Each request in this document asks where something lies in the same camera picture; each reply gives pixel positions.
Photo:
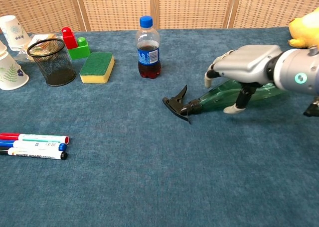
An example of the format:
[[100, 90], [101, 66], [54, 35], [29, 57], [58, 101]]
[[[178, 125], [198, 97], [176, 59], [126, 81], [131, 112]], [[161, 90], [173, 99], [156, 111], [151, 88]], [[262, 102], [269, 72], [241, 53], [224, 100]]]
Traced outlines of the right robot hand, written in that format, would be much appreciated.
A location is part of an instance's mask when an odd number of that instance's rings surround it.
[[225, 77], [238, 82], [241, 90], [235, 103], [225, 107], [226, 114], [244, 111], [258, 89], [273, 90], [275, 85], [268, 77], [268, 64], [281, 55], [278, 45], [244, 45], [217, 57], [204, 75], [204, 85], [209, 88], [212, 80]]

